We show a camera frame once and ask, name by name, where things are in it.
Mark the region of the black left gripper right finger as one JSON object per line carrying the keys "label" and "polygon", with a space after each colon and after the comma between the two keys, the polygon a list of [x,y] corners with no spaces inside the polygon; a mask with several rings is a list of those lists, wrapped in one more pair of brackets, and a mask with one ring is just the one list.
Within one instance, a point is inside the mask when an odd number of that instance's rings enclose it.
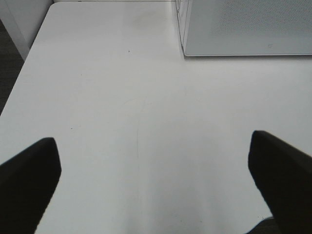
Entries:
{"label": "black left gripper right finger", "polygon": [[312,157],[278,137],[254,131],[248,168],[283,234],[312,232]]}

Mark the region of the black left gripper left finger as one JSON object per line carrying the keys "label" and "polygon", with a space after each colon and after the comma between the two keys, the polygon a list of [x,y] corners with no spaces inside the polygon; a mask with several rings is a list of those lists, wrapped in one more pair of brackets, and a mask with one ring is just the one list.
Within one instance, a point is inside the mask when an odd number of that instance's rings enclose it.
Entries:
{"label": "black left gripper left finger", "polygon": [[43,138],[0,166],[0,232],[33,234],[61,175],[56,141]]}

